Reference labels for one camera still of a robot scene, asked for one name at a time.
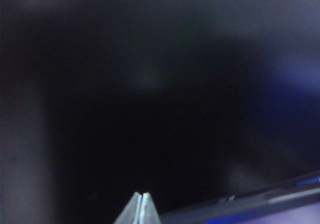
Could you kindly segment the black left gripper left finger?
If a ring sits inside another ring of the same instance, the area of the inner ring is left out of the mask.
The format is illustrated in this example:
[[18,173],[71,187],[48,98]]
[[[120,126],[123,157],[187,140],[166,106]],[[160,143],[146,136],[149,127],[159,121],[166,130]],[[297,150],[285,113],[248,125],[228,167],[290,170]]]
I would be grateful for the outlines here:
[[114,224],[137,224],[140,216],[141,201],[142,195],[135,192],[116,218]]

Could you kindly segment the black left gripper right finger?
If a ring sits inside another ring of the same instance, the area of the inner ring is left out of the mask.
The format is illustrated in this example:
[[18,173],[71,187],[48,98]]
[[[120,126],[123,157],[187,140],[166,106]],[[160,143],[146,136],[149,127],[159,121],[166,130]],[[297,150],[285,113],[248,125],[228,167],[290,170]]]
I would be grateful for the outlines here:
[[141,224],[160,224],[160,218],[150,193],[142,195]]

